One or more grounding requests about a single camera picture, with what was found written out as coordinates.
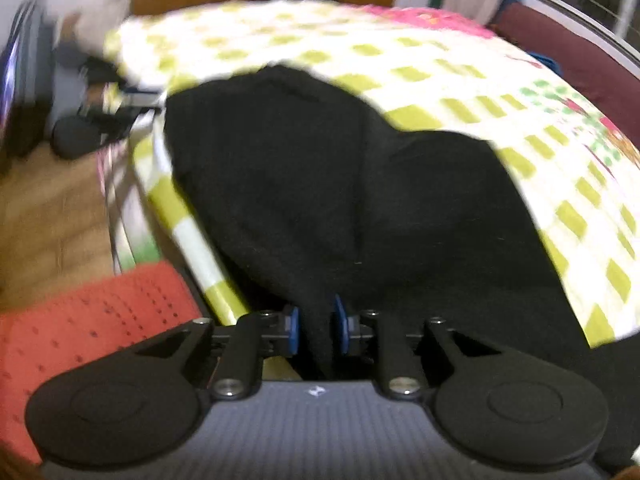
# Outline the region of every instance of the metal screw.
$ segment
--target metal screw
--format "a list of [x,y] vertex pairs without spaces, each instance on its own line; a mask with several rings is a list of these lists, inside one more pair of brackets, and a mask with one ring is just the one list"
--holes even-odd
[[244,384],[239,379],[220,379],[213,390],[223,397],[235,397],[244,392]]
[[412,377],[396,377],[389,381],[389,389],[400,395],[411,395],[420,389],[420,383]]

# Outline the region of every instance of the red cushion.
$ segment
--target red cushion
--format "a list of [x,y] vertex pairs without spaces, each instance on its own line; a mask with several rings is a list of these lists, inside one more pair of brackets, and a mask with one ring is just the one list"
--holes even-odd
[[523,4],[504,9],[496,26],[522,50],[556,60],[562,78],[640,146],[640,80],[636,76],[591,41]]
[[38,386],[199,316],[180,275],[164,262],[0,316],[0,440],[39,462],[24,427]]

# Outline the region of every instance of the red dotted fabric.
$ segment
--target red dotted fabric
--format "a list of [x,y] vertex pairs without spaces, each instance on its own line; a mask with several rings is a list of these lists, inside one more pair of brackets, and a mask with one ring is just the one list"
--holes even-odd
[[24,427],[38,386],[196,317],[189,289],[165,262],[0,316],[0,440],[40,462]]

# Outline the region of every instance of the pink floral pattern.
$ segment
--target pink floral pattern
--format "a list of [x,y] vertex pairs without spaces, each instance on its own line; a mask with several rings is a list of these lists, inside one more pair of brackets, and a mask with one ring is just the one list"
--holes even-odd
[[480,38],[492,38],[495,36],[493,32],[487,30],[476,22],[465,18],[455,12],[441,9],[428,9],[426,7],[409,7],[401,9],[394,7],[365,6],[362,8],[371,14],[382,16],[394,20],[395,22],[406,23],[414,27],[430,28],[433,30],[458,30],[472,36]]

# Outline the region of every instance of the wooden floor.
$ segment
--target wooden floor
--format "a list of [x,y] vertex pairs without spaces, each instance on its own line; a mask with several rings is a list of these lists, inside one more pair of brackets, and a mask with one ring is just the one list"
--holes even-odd
[[0,177],[0,309],[113,274],[95,155],[65,162],[46,144]]

